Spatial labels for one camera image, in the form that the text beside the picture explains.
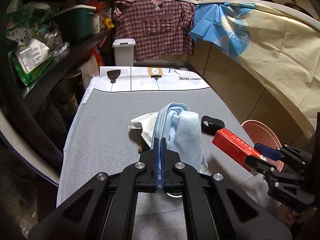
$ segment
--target red box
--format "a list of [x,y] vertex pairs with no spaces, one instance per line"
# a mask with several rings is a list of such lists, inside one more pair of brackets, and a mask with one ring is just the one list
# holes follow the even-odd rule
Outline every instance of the red box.
[[227,128],[218,130],[214,136],[212,143],[220,150],[228,154],[232,159],[244,167],[247,171],[252,169],[245,164],[245,159],[248,155],[254,155],[257,158],[266,161],[265,157],[258,153],[246,142],[241,140],[234,133],[230,132]]

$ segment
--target white plastic bag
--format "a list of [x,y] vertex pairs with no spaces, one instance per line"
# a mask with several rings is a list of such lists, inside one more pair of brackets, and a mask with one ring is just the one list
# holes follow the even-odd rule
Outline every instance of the white plastic bag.
[[141,136],[151,147],[153,129],[159,112],[144,114],[130,121],[130,129],[142,129]]
[[86,90],[90,85],[90,81],[93,77],[99,76],[99,67],[94,55],[86,62],[83,63],[78,70],[82,73],[82,81],[84,85],[84,89]]

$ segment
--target green plastic bag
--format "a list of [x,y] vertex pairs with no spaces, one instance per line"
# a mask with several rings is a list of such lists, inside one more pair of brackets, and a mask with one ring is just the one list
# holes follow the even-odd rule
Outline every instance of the green plastic bag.
[[7,14],[6,37],[27,44],[32,38],[39,38],[37,23],[31,23],[34,9],[29,8]]
[[37,79],[49,65],[52,58],[49,48],[42,42],[32,39],[27,46],[18,46],[11,54],[11,61],[25,85]]

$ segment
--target yellow object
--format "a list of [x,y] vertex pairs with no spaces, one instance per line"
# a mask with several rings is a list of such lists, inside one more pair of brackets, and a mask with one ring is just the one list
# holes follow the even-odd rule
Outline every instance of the yellow object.
[[102,23],[107,29],[111,29],[114,27],[114,24],[112,23],[111,18],[104,18],[102,20]]
[[162,68],[148,67],[148,74],[150,76],[163,76]]

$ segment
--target blue towel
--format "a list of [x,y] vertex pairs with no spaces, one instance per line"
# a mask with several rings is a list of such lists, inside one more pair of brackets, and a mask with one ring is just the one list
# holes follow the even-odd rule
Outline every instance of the blue towel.
[[250,33],[242,17],[256,8],[255,3],[236,2],[197,5],[194,27],[189,34],[195,42],[202,39],[214,43],[239,63],[236,57],[250,42]]
[[185,104],[170,103],[160,110],[153,130],[154,138],[165,137],[167,149],[179,153],[180,160],[205,172],[208,165],[201,147],[199,115],[190,112]]

